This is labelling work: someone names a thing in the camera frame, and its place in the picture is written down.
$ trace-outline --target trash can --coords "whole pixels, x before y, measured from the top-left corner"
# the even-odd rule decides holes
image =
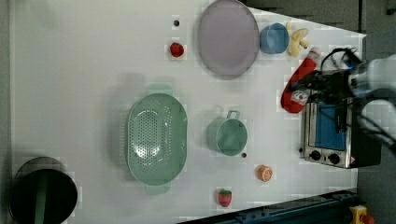
[[[74,211],[78,191],[61,162],[39,157],[16,174],[9,213],[18,224],[61,224]]]

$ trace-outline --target oven knob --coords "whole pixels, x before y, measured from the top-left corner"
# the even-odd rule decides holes
[[[314,159],[314,161],[320,160],[320,152],[318,152],[316,150],[313,151],[309,156],[312,157],[312,159]]]
[[[330,160],[330,162],[332,164],[337,164],[338,162],[340,162],[340,157],[337,154],[332,154],[328,157],[328,159]]]

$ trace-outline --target black cylinder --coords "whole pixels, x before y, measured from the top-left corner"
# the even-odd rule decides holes
[[[22,168],[26,164],[31,166],[32,161],[25,163]],[[33,169],[33,172],[21,175],[22,168],[17,174],[19,177],[13,186],[9,202],[9,212],[14,220],[19,224],[64,222],[75,209],[78,200],[74,181],[57,169]]]

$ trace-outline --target purple plate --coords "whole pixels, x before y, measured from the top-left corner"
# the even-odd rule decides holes
[[[236,0],[219,0],[204,12],[198,30],[198,48],[206,66],[218,75],[243,75],[260,48],[257,22]]]

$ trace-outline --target green mug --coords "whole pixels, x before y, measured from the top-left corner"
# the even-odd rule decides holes
[[[239,111],[230,110],[227,119],[213,120],[206,130],[206,140],[209,148],[226,156],[240,153],[248,141],[248,131],[239,120]]]

